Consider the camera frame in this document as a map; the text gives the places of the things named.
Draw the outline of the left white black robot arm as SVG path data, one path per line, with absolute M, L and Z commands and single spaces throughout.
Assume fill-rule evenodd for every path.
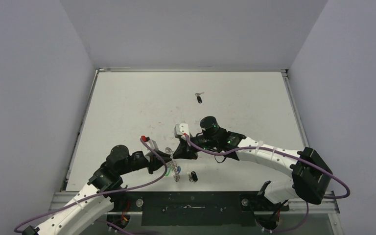
M 167 167 L 171 156 L 158 150 L 154 142 L 145 142 L 148 154 L 137 151 L 129 153 L 125 145 L 112 148 L 110 154 L 83 188 L 63 207 L 44 213 L 36 219 L 47 219 L 37 226 L 29 223 L 33 219 L 21 223 L 23 230 L 17 226 L 14 231 L 22 235 L 77 235 L 84 231 L 101 215 L 112 210 L 115 204 L 125 200 L 125 193 L 137 187 L 122 187 L 122 176 L 146 168 L 149 174 Z

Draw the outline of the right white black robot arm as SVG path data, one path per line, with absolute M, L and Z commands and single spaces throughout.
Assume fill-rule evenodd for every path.
M 188 124 L 174 127 L 174 136 L 180 143 L 173 153 L 175 159 L 194 160 L 198 152 L 225 159 L 256 163 L 286 175 L 282 182 L 267 181 L 259 195 L 272 204 L 300 198 L 319 205 L 324 199 L 332 171 L 316 150 L 288 150 L 256 141 L 243 134 L 228 131 L 219 126 L 213 116 L 200 121 L 201 132 L 193 136 Z

